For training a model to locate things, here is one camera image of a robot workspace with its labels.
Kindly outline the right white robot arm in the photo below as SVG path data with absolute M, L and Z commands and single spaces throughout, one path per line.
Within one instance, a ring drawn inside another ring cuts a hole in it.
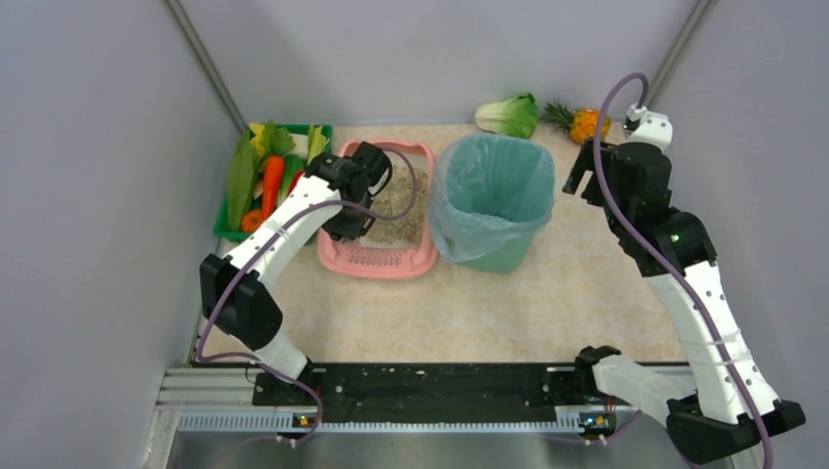
M 611 346 L 576 357 L 584 388 L 662 424 L 687 460 L 706 464 L 761 448 L 806 421 L 765 380 L 727 303 L 702 221 L 673 207 L 672 164 L 656 146 L 585 141 L 563 190 L 600 207 L 610 231 L 669 313 L 694 383 L 683 386 Z

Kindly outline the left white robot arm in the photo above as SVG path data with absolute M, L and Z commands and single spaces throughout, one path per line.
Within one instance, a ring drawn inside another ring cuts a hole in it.
M 241 356 L 298 378 L 309 360 L 283 330 L 274 288 L 290 261 L 318 231 L 330 238 L 365 235 L 374 198 L 393 173 L 388 155 L 360 143 L 350 156 L 323 153 L 262 225 L 224 256 L 210 254 L 199 266 L 205 330 L 218 328 L 242 343 Z

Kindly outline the green trash bin with bag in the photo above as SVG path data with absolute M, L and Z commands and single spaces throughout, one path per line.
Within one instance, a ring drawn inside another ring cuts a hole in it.
M 439 156 L 428 224 L 448 263 L 510 274 L 550 222 L 556 171 L 550 152 L 531 141 L 474 133 Z

